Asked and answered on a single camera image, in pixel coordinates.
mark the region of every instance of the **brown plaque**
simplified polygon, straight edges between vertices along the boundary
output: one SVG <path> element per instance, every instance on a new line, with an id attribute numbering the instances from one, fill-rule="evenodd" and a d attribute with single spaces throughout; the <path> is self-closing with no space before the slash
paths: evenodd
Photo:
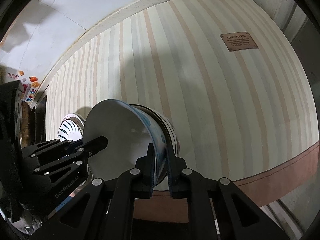
<path id="1" fill-rule="evenodd" d="M 248 32 L 220 34 L 229 51 L 258 49 Z"/>

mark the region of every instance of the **orange fruit decal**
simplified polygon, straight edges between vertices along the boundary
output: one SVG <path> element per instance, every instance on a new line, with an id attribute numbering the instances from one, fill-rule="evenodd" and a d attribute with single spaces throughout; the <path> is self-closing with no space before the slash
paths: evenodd
<path id="1" fill-rule="evenodd" d="M 31 82 L 36 82 L 38 81 L 38 78 L 37 77 L 29 77 L 30 81 Z"/>
<path id="2" fill-rule="evenodd" d="M 37 88 L 38 86 L 40 86 L 40 83 L 37 81 L 31 83 L 32 88 Z"/>

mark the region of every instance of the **beige stripe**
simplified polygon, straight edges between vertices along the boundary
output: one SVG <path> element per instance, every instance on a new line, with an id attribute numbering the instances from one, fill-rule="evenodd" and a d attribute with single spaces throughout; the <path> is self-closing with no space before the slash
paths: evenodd
<path id="1" fill-rule="evenodd" d="M 75 76 L 74 76 L 74 81 L 73 81 L 73 113 L 76 113 L 78 111 L 78 108 L 77 108 L 77 102 L 78 102 L 78 91 L 80 90 L 79 86 L 76 85 L 77 84 L 77 81 L 79 80 L 79 76 L 81 75 L 81 73 L 79 72 L 79 68 L 80 68 L 80 64 L 81 64 L 81 51 L 82 49 L 79 49 L 77 51 L 77 54 L 76 54 L 76 59 L 77 59 L 77 63 L 76 63 L 76 73 L 75 73 Z"/>
<path id="2" fill-rule="evenodd" d="M 225 137 L 225 131 L 222 125 L 222 119 L 221 119 L 221 113 L 217 101 L 216 94 L 213 90 L 212 83 L 209 78 L 208 71 L 205 67 L 203 58 L 201 56 L 201 53 L 199 51 L 199 48 L 196 44 L 195 38 L 193 37 L 189 27 L 187 26 L 186 22 L 182 18 L 180 12 L 178 11 L 177 7 L 173 3 L 173 1 L 168 2 L 176 15 L 181 27 L 183 28 L 183 31 L 188 38 L 189 44 L 191 46 L 191 49 L 193 51 L 193 54 L 195 56 L 196 62 L 198 64 L 200 73 L 202 75 L 202 79 L 204 82 L 205 89 L 207 91 L 207 95 L 209 98 L 211 111 L 214 119 L 216 134 L 218 137 L 218 144 L 219 144 L 219 150 L 220 150 L 220 157 L 221 157 L 221 168 L 222 168 L 222 175 L 229 177 L 229 164 L 228 164 L 228 153 L 227 153 L 227 144 L 226 144 L 226 137 Z"/>
<path id="3" fill-rule="evenodd" d="M 89 76 L 87 76 L 87 85 L 89 85 L 89 92 L 87 93 L 87 96 L 89 98 L 89 102 L 87 103 L 86 106 L 89 106 L 89 108 L 91 109 L 91 107 L 93 106 L 93 64 L 94 64 L 94 59 L 95 59 L 95 55 L 96 55 L 96 50 L 97 50 L 97 36 L 95 36 L 95 38 L 93 39 L 93 46 L 92 46 L 92 51 L 90 52 L 90 64 L 88 65 L 89 68 Z"/>
<path id="4" fill-rule="evenodd" d="M 85 62 L 85 66 L 84 66 L 84 75 L 82 75 L 84 82 L 80 83 L 80 85 L 82 85 L 82 87 L 84 87 L 84 101 L 83 101 L 83 106 L 82 106 L 82 113 L 83 113 L 83 117 L 86 118 L 86 106 L 87 106 L 87 88 L 88 88 L 88 68 L 89 68 L 89 60 L 90 60 L 90 55 L 91 55 L 91 47 L 92 47 L 92 41 L 90 40 L 88 42 L 89 44 L 89 49 L 88 49 L 88 55 L 87 55 L 87 61 Z"/>
<path id="5" fill-rule="evenodd" d="M 270 27 L 277 28 L 277 25 L 275 24 L 275 22 L 272 21 L 272 19 L 270 19 L 268 17 L 268 15 L 263 15 L 263 18 L 268 21 L 268 25 Z M 301 94 L 302 94 L 302 99 L 303 99 L 303 108 L 304 108 L 304 115 L 305 115 L 305 119 L 309 119 L 310 118 L 310 113 L 313 112 L 314 115 L 313 117 L 316 117 L 316 109 L 315 109 L 315 104 L 314 104 L 314 99 L 313 99 L 313 95 L 312 95 L 312 91 L 308 82 L 308 79 L 306 77 L 305 71 L 301 65 L 301 62 L 297 56 L 297 54 L 295 53 L 293 47 L 291 46 L 291 44 L 289 43 L 289 41 L 287 40 L 287 38 L 284 36 L 283 33 L 281 33 L 280 35 L 276 35 L 276 38 L 279 42 L 281 42 L 284 45 L 284 52 L 286 53 L 290 65 L 291 66 L 295 66 L 293 67 L 294 73 L 296 75 L 296 78 L 298 80 L 300 89 L 301 89 Z M 310 137 L 308 137 L 309 141 L 306 141 L 306 145 L 305 148 L 308 148 L 311 144 L 313 144 L 314 142 L 318 141 L 319 139 L 319 132 L 318 132 L 318 125 L 317 122 L 312 122 L 310 121 L 311 125 L 308 125 L 308 129 L 307 130 L 309 133 L 311 132 L 311 127 L 313 127 L 313 129 L 315 130 L 315 134 L 313 134 L 315 136 L 315 140 L 312 140 L 311 135 Z"/>
<path id="6" fill-rule="evenodd" d="M 79 69 L 79 80 L 78 80 L 78 100 L 77 100 L 77 109 L 80 110 L 80 96 L 81 96 L 81 78 L 82 78 L 82 70 L 83 70 L 83 64 L 84 64 L 84 54 L 85 54 L 85 45 L 81 48 L 82 56 L 81 56 L 81 62 L 80 62 L 80 69 Z"/>
<path id="7" fill-rule="evenodd" d="M 64 117 L 64 107 L 65 107 L 65 97 L 64 97 L 64 94 L 66 93 L 66 91 L 63 89 L 64 85 L 67 84 L 67 80 L 68 80 L 68 71 L 70 69 L 70 58 L 68 59 L 68 61 L 65 63 L 65 69 L 63 71 L 63 79 L 62 80 L 62 84 L 60 85 L 60 88 L 61 88 L 61 91 L 60 91 L 60 105 L 59 105 L 59 108 L 60 108 L 60 115 L 58 116 L 58 122 L 61 122 L 61 120 L 63 119 Z"/>
<path id="8" fill-rule="evenodd" d="M 250 32 L 252 38 L 255 40 L 255 42 L 257 43 L 258 47 L 259 47 L 259 51 L 270 71 L 270 74 L 272 76 L 273 81 L 275 82 L 275 86 L 276 86 L 276 90 L 278 92 L 278 95 L 280 97 L 280 103 L 281 103 L 281 108 L 282 108 L 282 112 L 284 115 L 284 122 L 285 122 L 285 126 L 286 126 L 286 136 L 287 136 L 287 157 L 290 159 L 291 158 L 291 152 L 292 152 L 292 142 L 291 142 L 291 127 L 290 127 L 290 118 L 289 118 L 289 113 L 288 113 L 288 109 L 287 109 L 287 105 L 285 102 L 285 97 L 284 97 L 284 93 L 282 90 L 282 87 L 280 85 L 278 76 L 276 75 L 276 72 L 274 70 L 274 66 L 271 63 L 270 58 L 268 57 L 264 47 L 261 45 L 261 43 L 259 42 L 259 40 L 256 38 L 256 36 L 254 35 L 253 30 L 249 27 L 249 25 L 243 20 L 243 18 L 236 12 L 236 10 L 234 10 L 234 8 L 232 6 L 230 6 L 225 0 L 219 0 L 225 7 L 228 8 L 228 10 L 233 14 L 234 17 L 236 17 L 236 19 L 243 25 L 243 27 Z"/>
<path id="9" fill-rule="evenodd" d="M 138 28 L 137 28 L 137 21 L 135 16 L 131 16 L 130 18 L 130 34 L 127 34 L 128 38 L 131 42 L 131 51 L 130 57 L 133 58 L 133 68 L 132 68 L 132 83 L 135 85 L 135 91 L 137 96 L 137 101 L 141 105 L 146 105 L 146 93 L 145 93 L 145 84 L 143 82 L 143 74 L 142 74 L 142 65 L 141 65 L 141 56 L 139 53 L 139 42 L 138 42 Z"/>
<path id="10" fill-rule="evenodd" d="M 86 79 L 85 84 L 87 88 L 87 92 L 84 94 L 85 98 L 87 98 L 87 102 L 84 105 L 85 110 L 87 109 L 87 106 L 91 106 L 91 99 L 92 99 L 92 65 L 93 65 L 93 57 L 94 57 L 94 51 L 95 51 L 95 45 L 96 45 L 96 39 L 97 37 L 94 37 L 91 41 L 91 49 L 89 50 L 88 54 L 88 63 L 87 63 L 87 69 L 86 69 Z"/>
<path id="11" fill-rule="evenodd" d="M 73 105 L 74 104 L 74 89 L 75 89 L 75 72 L 77 70 L 76 66 L 78 63 L 78 51 L 76 51 L 73 55 L 73 66 L 72 66 L 72 72 L 71 72 L 71 80 L 69 85 L 69 104 L 68 104 L 68 113 L 74 112 Z"/>
<path id="12" fill-rule="evenodd" d="M 60 116 L 59 116 L 59 114 L 60 114 L 60 112 L 59 112 L 60 111 L 60 97 L 59 96 L 60 96 L 61 90 L 59 90 L 59 87 L 60 87 L 61 80 L 63 80 L 64 68 L 65 68 L 65 63 L 59 69 L 60 73 L 59 73 L 59 79 L 57 82 L 57 93 L 55 94 L 56 104 L 54 105 L 54 116 L 56 117 L 56 122 L 54 124 L 54 133 L 57 129 L 58 122 L 60 119 Z"/>
<path id="13" fill-rule="evenodd" d="M 250 8 L 252 8 L 252 10 L 258 15 L 261 15 L 261 16 L 263 16 L 262 14 L 261 14 L 261 12 L 260 12 L 260 10 L 256 10 L 256 8 L 252 5 L 252 3 L 249 3 L 249 2 L 247 2 L 246 0 L 243 0 Z M 300 96 L 300 93 L 299 93 L 299 89 L 298 88 L 300 88 L 300 90 L 301 90 L 301 94 L 302 94 L 302 99 L 303 99 L 303 101 L 304 101 L 304 105 L 308 108 L 307 109 L 307 113 L 309 113 L 310 112 L 310 109 L 309 109 L 309 105 L 308 105 L 308 103 L 307 103 L 307 98 L 306 98 L 306 94 L 304 93 L 304 88 L 303 88 L 303 85 L 302 85 L 302 82 L 301 82 L 301 78 L 300 78 L 300 76 L 299 76 L 299 74 L 298 74 L 298 72 L 297 72 L 297 67 L 296 67 L 296 65 L 294 64 L 294 62 L 293 62 L 293 60 L 292 60 L 292 56 L 291 55 L 289 55 L 289 52 L 288 52 L 288 50 L 286 49 L 286 47 L 285 47 L 285 45 L 284 45 L 284 43 L 280 40 L 280 38 L 279 38 L 279 36 L 277 35 L 277 33 L 275 32 L 275 30 L 273 29 L 273 28 L 271 28 L 271 26 L 270 26 L 270 24 L 268 24 L 268 22 L 266 21 L 266 19 L 264 18 L 264 17 L 259 17 L 260 19 L 261 19 L 261 21 L 262 21 L 262 23 L 264 23 L 264 25 L 269 29 L 269 31 L 271 31 L 272 33 L 273 33 L 273 37 L 278 41 L 278 44 L 281 46 L 281 48 L 282 48 L 282 53 L 285 53 L 286 54 L 286 57 L 287 57 L 287 59 L 289 60 L 289 62 L 290 62 L 290 65 L 288 66 L 288 69 L 290 70 L 290 73 L 292 74 L 292 76 L 294 76 L 293 75 L 293 73 L 292 73 L 292 70 L 291 69 L 293 69 L 293 71 L 295 72 L 295 77 L 296 77 L 296 80 L 297 80 L 297 82 L 298 82 L 298 84 L 295 82 L 295 84 L 296 84 L 296 87 L 297 87 L 297 91 L 298 91 L 298 96 L 299 96 L 299 100 L 300 100 L 300 104 L 301 104 L 301 109 L 303 109 L 303 103 L 302 103 L 302 100 L 301 100 L 301 96 Z M 308 116 L 308 132 L 309 132 L 309 134 L 310 134 L 310 136 L 311 136 L 311 119 L 310 119 L 310 115 L 309 114 L 307 114 L 307 116 Z M 300 133 L 299 133 L 299 135 L 300 135 L 300 137 L 299 138 L 301 138 L 301 126 L 300 126 L 300 122 L 299 122 L 299 120 L 297 120 L 297 123 L 298 123 L 298 125 L 299 125 L 299 128 L 300 128 Z M 303 149 L 302 149 L 302 146 L 301 146 L 301 140 L 299 140 L 299 142 L 300 142 L 300 144 L 299 144 L 299 152 L 302 152 L 303 151 Z"/>
<path id="14" fill-rule="evenodd" d="M 100 75 L 101 73 L 101 65 L 102 65 L 102 62 L 101 62 L 101 59 L 102 59 L 102 55 L 105 53 L 103 51 L 103 45 L 104 45 L 104 33 L 100 33 L 99 34 L 100 36 L 100 45 L 99 45 L 99 56 L 98 56 L 98 59 L 97 59 L 97 83 L 96 83 L 96 86 L 97 86 L 97 90 L 96 90 L 96 93 L 97 93 L 97 96 L 96 96 L 96 104 L 98 102 L 101 101 L 101 86 L 102 86 L 102 83 L 101 83 L 101 80 L 102 80 L 102 76 Z"/>
<path id="15" fill-rule="evenodd" d="M 52 126 L 53 124 L 53 119 L 54 116 L 52 114 L 52 104 L 53 104 L 53 96 L 52 96 L 52 91 L 51 91 L 51 86 L 53 86 L 54 82 L 56 81 L 56 74 L 53 76 L 52 80 L 49 83 L 49 87 L 47 90 L 47 106 L 46 106 L 46 111 L 45 111 L 45 127 L 49 127 L 48 125 Z M 45 129 L 45 134 L 46 134 L 46 140 L 51 140 L 51 131 L 52 129 Z"/>
<path id="16" fill-rule="evenodd" d="M 206 10 L 206 12 L 210 15 L 212 20 L 215 21 L 215 23 L 218 25 L 218 27 L 224 32 L 227 33 L 227 29 L 223 25 L 223 23 L 217 18 L 217 16 L 213 13 L 213 11 L 202 1 L 197 0 L 199 4 Z M 261 107 L 261 103 L 259 100 L 259 96 L 257 93 L 257 90 L 255 88 L 255 85 L 253 83 L 252 77 L 250 75 L 250 72 L 247 68 L 247 65 L 241 55 L 241 52 L 237 51 L 234 52 L 235 57 L 239 63 L 239 66 L 241 67 L 241 70 L 244 74 L 244 77 L 247 81 L 247 85 L 249 87 L 249 91 L 252 97 L 253 105 L 256 111 L 258 124 L 261 131 L 261 147 L 262 147 L 262 168 L 264 171 L 269 169 L 269 150 L 268 150 L 268 137 L 267 137 L 267 127 L 266 122 L 263 116 L 263 111 Z"/>
<path id="17" fill-rule="evenodd" d="M 61 90 L 59 91 L 58 90 L 58 93 L 57 93 L 57 101 L 58 101 L 58 104 L 57 104 L 57 124 L 56 124 L 56 127 L 55 127 L 55 131 L 54 133 L 56 134 L 57 131 L 58 131 L 58 128 L 59 128 L 59 125 L 60 125 L 60 121 L 61 121 L 61 102 L 60 100 L 62 99 L 62 88 L 63 88 L 63 82 L 64 82 L 64 77 L 65 77 L 65 74 L 66 74 L 66 64 L 67 62 L 65 62 L 65 64 L 63 65 L 63 68 L 61 70 L 61 76 L 59 78 L 59 83 L 58 83 L 58 88 L 60 88 Z"/>
<path id="18" fill-rule="evenodd" d="M 94 42 L 93 40 L 89 41 L 89 51 L 88 51 L 88 57 L 87 57 L 87 63 L 85 65 L 85 74 L 84 74 L 84 117 L 87 117 L 87 106 L 90 105 L 90 98 L 91 98 L 91 93 L 90 93 L 90 75 L 88 78 L 88 69 L 91 69 L 91 63 L 90 63 L 90 59 L 92 59 L 92 54 L 94 51 L 94 44 L 92 44 L 92 42 Z"/>
<path id="19" fill-rule="evenodd" d="M 75 55 L 73 54 L 72 57 L 70 57 L 70 67 L 68 69 L 68 80 L 67 83 L 65 84 L 66 86 L 66 102 L 69 102 L 69 104 L 66 104 L 65 106 L 65 114 L 64 116 L 66 116 L 67 114 L 70 113 L 70 95 L 71 95 L 71 89 L 70 89 L 70 84 L 71 84 L 71 80 L 72 80 L 72 72 L 74 69 L 74 65 L 75 65 Z"/>
<path id="20" fill-rule="evenodd" d="M 108 90 L 109 98 L 115 99 L 115 75 L 114 75 L 114 44 L 116 39 L 116 25 L 112 26 L 110 29 L 110 39 L 109 39 L 109 53 L 108 53 Z"/>
<path id="21" fill-rule="evenodd" d="M 145 22 L 146 22 L 147 33 L 148 33 L 150 49 L 151 49 L 151 55 L 152 55 L 152 59 L 153 59 L 153 63 L 154 63 L 155 71 L 156 71 L 156 77 L 157 77 L 157 82 L 158 82 L 158 87 L 159 87 L 159 94 L 160 94 L 162 111 L 163 111 L 164 115 L 166 117 L 168 117 L 169 120 L 172 121 L 167 90 L 166 90 L 165 83 L 164 83 L 164 78 L 163 78 L 162 69 L 161 69 L 161 63 L 160 63 L 160 59 L 159 59 L 159 55 L 158 55 L 158 51 L 157 51 L 157 47 L 156 47 L 156 40 L 153 36 L 148 11 L 144 10 L 143 15 L 144 15 Z"/>
<path id="22" fill-rule="evenodd" d="M 76 64 L 76 56 L 75 54 L 72 55 L 72 67 L 70 69 L 70 79 L 68 81 L 68 83 L 66 84 L 66 86 L 69 85 L 69 88 L 66 89 L 67 92 L 68 92 L 68 96 L 67 96 L 67 102 L 69 102 L 69 104 L 67 104 L 67 107 L 66 107 L 66 112 L 67 114 L 69 114 L 71 112 L 71 94 L 72 94 L 72 84 L 73 84 L 73 72 L 75 70 L 75 64 Z"/>
<path id="23" fill-rule="evenodd" d="M 147 60 L 146 60 L 146 49 L 145 49 L 145 42 L 143 41 L 143 29 L 142 29 L 142 23 L 141 23 L 141 13 L 137 14 L 137 18 L 138 18 L 138 26 L 139 26 L 139 41 L 141 44 L 141 54 L 142 54 L 142 59 L 141 61 L 143 62 L 143 67 L 144 67 L 144 74 L 146 76 L 146 91 L 148 93 L 148 97 L 150 100 L 150 107 L 152 109 L 155 109 L 155 103 L 153 100 L 153 95 L 152 95 L 152 81 L 150 79 L 150 67 L 148 66 L 148 64 L 146 64 Z"/>
<path id="24" fill-rule="evenodd" d="M 173 107 L 172 123 L 177 131 L 177 136 L 181 140 L 179 156 L 185 159 L 189 168 L 197 170 L 197 164 L 199 164 L 199 162 L 196 163 L 196 159 L 199 160 L 201 157 L 196 158 L 195 151 L 198 153 L 198 155 L 208 152 L 208 149 L 212 152 L 219 152 L 218 140 L 217 136 L 215 136 L 214 125 L 204 128 L 206 131 L 205 133 L 203 133 L 202 129 L 207 122 L 213 124 L 210 106 L 208 106 L 209 111 L 207 111 L 208 107 L 206 108 L 206 111 L 204 111 L 204 115 L 208 116 L 208 119 L 204 118 L 204 115 L 200 117 L 197 112 L 197 107 L 201 105 L 198 102 L 205 102 L 207 106 L 209 105 L 209 100 L 207 95 L 203 95 L 201 93 L 204 86 L 201 86 L 201 89 L 199 90 L 195 89 L 193 86 L 193 84 L 199 84 L 198 80 L 202 82 L 202 79 L 199 77 L 199 70 L 194 68 L 194 65 L 196 65 L 196 60 L 193 56 L 191 47 L 188 45 L 188 39 L 180 27 L 180 23 L 170 5 L 168 3 L 164 4 L 163 6 L 157 5 L 156 11 L 157 15 L 159 16 L 160 24 L 163 27 L 162 29 L 164 30 L 164 33 L 158 33 L 157 36 L 166 38 L 167 41 L 164 42 L 168 42 L 168 51 L 170 52 L 171 56 L 168 54 L 164 55 L 173 59 L 173 65 L 169 66 L 169 68 L 176 70 L 176 78 L 178 78 L 178 80 L 172 80 L 172 82 L 177 82 L 180 84 L 180 88 L 178 90 L 180 90 L 182 93 L 180 96 L 174 96 L 173 98 L 173 102 L 175 102 L 176 98 L 178 98 L 180 104 L 171 104 Z M 207 143 L 201 143 L 202 140 L 207 141 L 210 146 Z M 203 162 L 201 162 L 200 166 L 204 167 L 205 174 L 203 175 L 205 177 L 221 177 L 221 161 L 219 154 L 212 154 L 209 155 L 207 159 L 202 158 L 201 160 L 203 160 Z"/>
<path id="25" fill-rule="evenodd" d="M 101 62 L 100 62 L 100 100 L 103 100 L 105 98 L 105 92 L 104 92 L 104 69 L 105 69 L 105 54 L 107 54 L 106 45 L 108 44 L 108 39 L 106 39 L 107 31 L 104 31 L 101 33 L 103 36 L 103 42 L 102 42 L 102 52 L 101 52 Z"/>
<path id="26" fill-rule="evenodd" d="M 235 0 L 231 0 L 232 2 L 234 2 L 235 4 L 238 4 L 239 2 L 235 1 Z M 295 114 L 295 118 L 297 120 L 297 126 L 298 126 L 298 147 L 299 147 L 299 153 L 301 152 L 301 125 L 300 125 L 300 116 L 299 116 L 299 112 L 298 112 L 298 108 L 297 108 L 297 102 L 295 100 L 295 96 L 293 94 L 293 90 L 292 90 L 292 86 L 291 86 L 291 83 L 288 79 L 288 75 L 286 74 L 285 72 L 285 69 L 284 69 L 284 66 L 281 62 L 281 60 L 279 59 L 279 56 L 278 56 L 278 53 L 277 51 L 275 50 L 273 44 L 271 44 L 271 41 L 270 39 L 266 36 L 266 34 L 263 32 L 263 30 L 260 28 L 260 26 L 257 24 L 257 22 L 242 8 L 242 7 L 239 7 L 241 11 L 243 11 L 245 13 L 245 15 L 247 16 L 248 19 L 251 20 L 251 22 L 257 27 L 257 29 L 260 31 L 261 35 L 265 38 L 265 40 L 267 41 L 267 43 L 269 44 L 270 48 L 272 49 L 273 51 L 273 54 L 281 68 L 281 71 L 284 75 L 284 79 L 287 83 L 287 86 L 288 86 L 288 90 L 289 90 L 289 93 L 290 93 L 290 96 L 291 96 L 291 99 L 292 99 L 292 104 L 293 104 L 293 109 L 294 109 L 294 114 Z M 288 152 L 287 152 L 287 159 L 291 159 L 292 157 L 292 144 L 291 144 L 291 150 L 288 149 Z"/>
<path id="27" fill-rule="evenodd" d="M 100 48 L 100 34 L 97 36 L 97 49 L 96 49 L 96 57 L 94 59 L 93 65 L 93 105 L 97 104 L 97 64 L 98 64 L 98 57 L 99 57 L 99 48 Z"/>
<path id="28" fill-rule="evenodd" d="M 123 55 L 123 22 L 120 22 L 120 40 L 119 40 L 119 63 L 120 63 L 120 87 L 122 101 L 127 102 L 127 95 L 125 92 L 124 79 L 124 55 Z"/>
<path id="29" fill-rule="evenodd" d="M 144 84 L 144 94 L 145 94 L 145 101 L 146 101 L 146 106 L 150 107 L 150 95 L 149 95 L 149 87 L 148 87 L 148 81 L 146 77 L 146 70 L 145 70 L 145 65 L 144 65 L 144 60 L 143 60 L 143 52 L 142 52 L 142 44 L 141 44 L 141 34 L 140 34 L 140 24 L 139 24 L 139 16 L 138 14 L 134 15 L 135 21 L 136 21 L 136 30 L 137 30 L 137 42 L 138 42 L 138 55 L 139 55 L 139 64 L 141 66 L 141 78 L 142 82 Z"/>
<path id="30" fill-rule="evenodd" d="M 53 122 L 52 122 L 52 124 L 53 124 L 53 129 L 51 129 L 52 132 L 54 132 L 54 130 L 55 130 L 56 120 L 57 120 L 57 115 L 55 115 L 55 110 L 57 109 L 57 106 L 56 106 L 55 102 L 58 101 L 58 100 L 56 99 L 56 96 L 57 96 L 57 92 L 58 92 L 57 87 L 58 87 L 58 81 L 59 81 L 59 71 L 57 71 L 57 74 L 55 75 L 55 77 L 56 77 L 55 84 L 52 85 L 52 88 L 54 88 L 54 96 L 53 96 L 52 99 L 51 99 L 51 100 L 52 100 L 52 108 L 51 108 L 51 109 L 52 109 L 52 116 L 54 117 L 54 118 L 53 118 Z"/>

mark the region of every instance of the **blue and white bowl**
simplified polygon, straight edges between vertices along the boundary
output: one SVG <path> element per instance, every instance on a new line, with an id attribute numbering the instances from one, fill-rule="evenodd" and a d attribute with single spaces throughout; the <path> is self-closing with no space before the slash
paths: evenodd
<path id="1" fill-rule="evenodd" d="M 84 122 L 84 118 L 79 114 L 67 114 L 60 124 L 57 138 L 60 141 L 81 139 Z"/>
<path id="2" fill-rule="evenodd" d="M 89 112 L 83 132 L 86 143 L 99 136 L 108 138 L 108 146 L 89 158 L 94 177 L 110 180 L 134 168 L 136 160 L 153 143 L 156 153 L 154 186 L 165 166 L 166 141 L 157 122 L 147 113 L 116 99 L 101 101 Z"/>

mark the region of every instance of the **screw head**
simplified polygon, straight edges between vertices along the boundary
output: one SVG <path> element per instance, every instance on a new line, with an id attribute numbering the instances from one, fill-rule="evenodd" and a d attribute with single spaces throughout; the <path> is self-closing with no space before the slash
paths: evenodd
<path id="1" fill-rule="evenodd" d="M 182 173 L 183 173 L 184 175 L 190 175 L 190 174 L 192 173 L 192 170 L 186 168 L 186 169 L 183 169 L 183 170 L 182 170 Z"/>
<path id="2" fill-rule="evenodd" d="M 228 185 L 230 183 L 230 180 L 228 178 L 221 178 L 220 183 L 222 185 Z"/>
<path id="3" fill-rule="evenodd" d="M 94 185 L 94 186 L 99 186 L 99 185 L 101 185 L 101 183 L 102 183 L 102 179 L 94 179 L 92 181 L 92 185 Z"/>
<path id="4" fill-rule="evenodd" d="M 130 173 L 131 173 L 132 175 L 138 175 L 138 174 L 140 173 L 140 170 L 137 169 L 137 168 L 134 168 L 134 169 L 131 169 Z"/>

